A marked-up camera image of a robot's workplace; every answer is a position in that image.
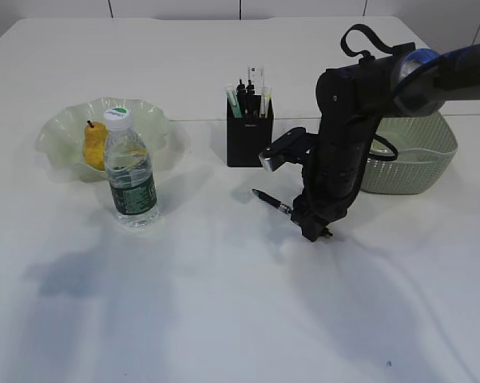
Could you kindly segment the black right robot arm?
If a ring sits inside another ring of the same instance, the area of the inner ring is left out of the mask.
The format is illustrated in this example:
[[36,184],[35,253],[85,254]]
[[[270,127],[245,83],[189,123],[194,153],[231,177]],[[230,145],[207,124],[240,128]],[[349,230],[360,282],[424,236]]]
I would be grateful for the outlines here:
[[388,46],[364,24],[360,32],[379,51],[375,58],[340,46],[355,65],[327,69],[317,81],[319,131],[297,141],[303,191],[293,201],[292,221],[314,242],[329,236],[328,224],[347,214],[359,194],[370,147],[384,117],[428,116],[444,102],[480,100],[480,44],[439,54],[413,42]]

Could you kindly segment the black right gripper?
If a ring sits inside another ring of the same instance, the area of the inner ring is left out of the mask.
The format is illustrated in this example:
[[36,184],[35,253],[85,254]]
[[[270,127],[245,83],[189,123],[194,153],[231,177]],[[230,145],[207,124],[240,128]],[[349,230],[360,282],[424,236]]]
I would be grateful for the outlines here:
[[300,159],[303,190],[293,199],[291,220],[311,242],[328,237],[327,226],[347,215],[359,194],[362,164],[333,159]]

